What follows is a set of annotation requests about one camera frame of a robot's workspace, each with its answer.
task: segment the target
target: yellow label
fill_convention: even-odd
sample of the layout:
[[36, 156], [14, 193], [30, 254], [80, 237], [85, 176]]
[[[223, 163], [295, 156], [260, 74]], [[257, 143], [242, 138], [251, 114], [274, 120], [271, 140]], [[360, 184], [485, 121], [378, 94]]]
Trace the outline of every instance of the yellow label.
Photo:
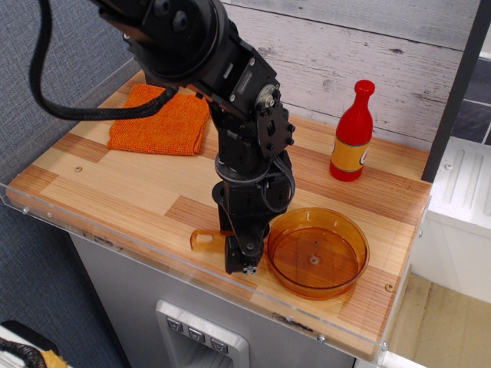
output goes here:
[[367, 158], [368, 143], [363, 146], [351, 146], [339, 140], [334, 140], [331, 162], [341, 171], [354, 172], [363, 167]]

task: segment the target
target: gray fabric wall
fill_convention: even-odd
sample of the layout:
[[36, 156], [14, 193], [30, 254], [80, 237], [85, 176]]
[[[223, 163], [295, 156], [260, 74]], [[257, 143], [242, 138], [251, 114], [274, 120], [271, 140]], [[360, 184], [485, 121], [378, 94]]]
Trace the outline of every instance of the gray fabric wall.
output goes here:
[[[137, 63], [88, 0], [51, 0], [51, 6], [44, 93], [60, 104], [95, 107], [137, 72]], [[74, 125], [47, 115], [28, 89], [39, 13], [35, 0], [0, 2], [3, 184]], [[63, 231], [0, 204], [0, 322], [11, 319], [54, 341], [72, 366], [124, 365]]]

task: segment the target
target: transparent orange dish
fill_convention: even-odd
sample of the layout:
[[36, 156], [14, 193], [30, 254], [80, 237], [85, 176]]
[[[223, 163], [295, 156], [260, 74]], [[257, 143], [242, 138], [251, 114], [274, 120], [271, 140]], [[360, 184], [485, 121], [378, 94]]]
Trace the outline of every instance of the transparent orange dish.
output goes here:
[[360, 228], [328, 209], [288, 212], [269, 233], [267, 258], [276, 277], [291, 292], [309, 299], [346, 292], [367, 268], [369, 257]]

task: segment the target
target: red bottle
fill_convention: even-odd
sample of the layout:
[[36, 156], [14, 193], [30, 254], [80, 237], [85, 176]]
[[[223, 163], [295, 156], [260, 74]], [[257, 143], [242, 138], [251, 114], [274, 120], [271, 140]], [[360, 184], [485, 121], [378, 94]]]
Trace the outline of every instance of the red bottle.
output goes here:
[[368, 99], [375, 91], [375, 84], [369, 80], [359, 80], [354, 85], [354, 91], [353, 106], [343, 114], [336, 129], [329, 167], [333, 177], [346, 182], [361, 175], [374, 129]]

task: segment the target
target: robotic arm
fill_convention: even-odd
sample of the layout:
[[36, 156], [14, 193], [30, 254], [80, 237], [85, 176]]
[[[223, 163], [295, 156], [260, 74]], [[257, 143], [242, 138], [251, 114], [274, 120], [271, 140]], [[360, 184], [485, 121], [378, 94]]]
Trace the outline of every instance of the robotic arm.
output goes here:
[[118, 28], [161, 87], [206, 98], [219, 134], [213, 189], [226, 238], [226, 271], [256, 273], [269, 222], [295, 192], [285, 148], [295, 127], [280, 102], [275, 71], [246, 44], [219, 0], [91, 0]]

